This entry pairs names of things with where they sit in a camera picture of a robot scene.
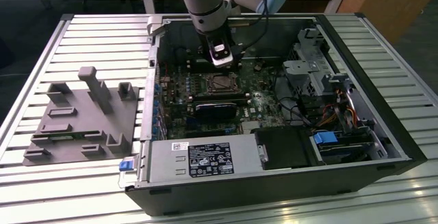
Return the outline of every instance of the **blue clip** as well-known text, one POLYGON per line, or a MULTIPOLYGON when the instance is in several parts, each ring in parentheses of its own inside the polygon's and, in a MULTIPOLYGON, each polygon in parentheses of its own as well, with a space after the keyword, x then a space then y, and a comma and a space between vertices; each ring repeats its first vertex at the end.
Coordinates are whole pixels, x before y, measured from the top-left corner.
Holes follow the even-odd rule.
POLYGON ((133 159, 121 161, 119 163, 119 171, 123 172, 123 171, 131 171, 131 170, 133 170, 133 159))
POLYGON ((314 135, 316 144, 320 143, 336 143, 338 138, 334 132, 319 132, 314 135))

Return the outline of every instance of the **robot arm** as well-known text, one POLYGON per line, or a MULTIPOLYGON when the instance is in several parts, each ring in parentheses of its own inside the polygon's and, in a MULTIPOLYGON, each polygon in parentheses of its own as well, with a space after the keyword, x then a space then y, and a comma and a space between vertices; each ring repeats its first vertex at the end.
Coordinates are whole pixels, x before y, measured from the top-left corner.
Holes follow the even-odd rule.
MULTIPOLYGON (((267 0, 267 13, 275 13, 284 0, 267 0)), ((236 45, 227 23, 231 3, 263 13, 263 0, 184 0, 193 26, 200 36, 204 56, 219 68, 241 58, 241 47, 236 45)))

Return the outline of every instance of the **metal slotted table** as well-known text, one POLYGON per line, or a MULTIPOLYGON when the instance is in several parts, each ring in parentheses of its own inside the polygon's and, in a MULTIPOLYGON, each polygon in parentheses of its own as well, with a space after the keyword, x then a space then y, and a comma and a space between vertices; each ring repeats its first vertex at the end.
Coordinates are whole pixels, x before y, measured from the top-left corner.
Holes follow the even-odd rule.
POLYGON ((140 149, 144 83, 148 73, 149 15, 76 15, 60 21, 0 128, 0 222, 75 223, 388 223, 434 222, 438 216, 438 98, 366 18, 327 16, 348 49, 415 139, 428 161, 355 193, 264 205, 149 217, 119 187, 120 160, 24 167, 49 99, 52 82, 85 88, 76 76, 95 66, 112 87, 141 88, 132 152, 140 149))

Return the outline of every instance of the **blue drive latch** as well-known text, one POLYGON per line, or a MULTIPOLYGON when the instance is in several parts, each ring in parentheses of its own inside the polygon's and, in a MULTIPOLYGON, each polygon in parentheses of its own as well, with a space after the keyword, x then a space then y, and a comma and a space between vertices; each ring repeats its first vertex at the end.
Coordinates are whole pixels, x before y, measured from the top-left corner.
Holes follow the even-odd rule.
POLYGON ((319 132, 314 135, 316 144, 336 143, 338 138, 334 132, 319 132))

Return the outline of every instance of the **power supply label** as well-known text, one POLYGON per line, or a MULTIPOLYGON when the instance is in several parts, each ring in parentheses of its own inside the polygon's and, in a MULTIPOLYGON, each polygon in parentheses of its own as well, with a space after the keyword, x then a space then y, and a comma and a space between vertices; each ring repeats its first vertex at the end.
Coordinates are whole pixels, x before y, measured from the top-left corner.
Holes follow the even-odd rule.
POLYGON ((233 174, 229 143, 188 146, 188 174, 192 178, 233 174))

